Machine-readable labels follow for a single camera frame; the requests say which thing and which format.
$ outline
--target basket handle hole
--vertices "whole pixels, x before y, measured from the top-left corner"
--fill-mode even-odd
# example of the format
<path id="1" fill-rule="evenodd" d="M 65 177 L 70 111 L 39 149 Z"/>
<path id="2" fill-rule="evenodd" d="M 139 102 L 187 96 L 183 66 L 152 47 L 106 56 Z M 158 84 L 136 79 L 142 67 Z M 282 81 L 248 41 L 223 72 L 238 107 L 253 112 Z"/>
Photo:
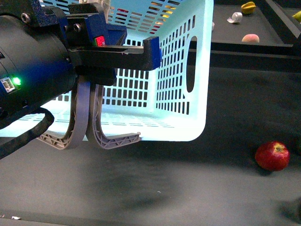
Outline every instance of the basket handle hole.
<path id="1" fill-rule="evenodd" d="M 196 59 L 197 59 L 197 43 L 198 38 L 193 36 L 190 40 L 189 51 L 186 64 L 186 88 L 187 92 L 191 93 L 194 88 L 196 75 Z"/>

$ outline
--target white plastic basket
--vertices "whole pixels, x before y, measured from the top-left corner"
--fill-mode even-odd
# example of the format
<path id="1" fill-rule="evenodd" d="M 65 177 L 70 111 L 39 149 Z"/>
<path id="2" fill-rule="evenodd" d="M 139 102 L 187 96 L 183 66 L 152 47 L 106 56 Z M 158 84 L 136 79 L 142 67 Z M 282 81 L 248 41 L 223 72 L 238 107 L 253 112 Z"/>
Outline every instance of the white plastic basket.
<path id="1" fill-rule="evenodd" d="M 65 12 L 74 0 L 47 0 Z M 162 49 L 159 69 L 143 72 L 118 69 L 117 84 L 105 87 L 102 129 L 112 136 L 140 132 L 142 140 L 189 141 L 197 138 L 206 122 L 213 0 L 112 0 L 109 23 L 127 26 L 127 45 L 158 36 Z M 197 38 L 195 76 L 188 75 L 190 41 Z M 194 79 L 193 90 L 187 81 Z M 55 116 L 50 130 L 63 134 L 68 127 L 70 93 L 44 107 Z M 41 119 L 25 116 L 0 130 L 13 137 L 20 127 L 30 129 Z"/>

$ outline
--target red apple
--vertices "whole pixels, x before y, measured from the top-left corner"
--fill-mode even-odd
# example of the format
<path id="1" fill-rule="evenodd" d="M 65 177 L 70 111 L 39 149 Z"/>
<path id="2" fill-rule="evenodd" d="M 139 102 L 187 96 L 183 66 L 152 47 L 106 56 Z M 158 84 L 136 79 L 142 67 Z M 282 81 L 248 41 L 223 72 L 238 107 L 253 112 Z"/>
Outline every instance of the red apple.
<path id="1" fill-rule="evenodd" d="M 271 141 L 257 149 L 255 160 L 265 170 L 280 171 L 287 167 L 290 153 L 284 144 Z"/>

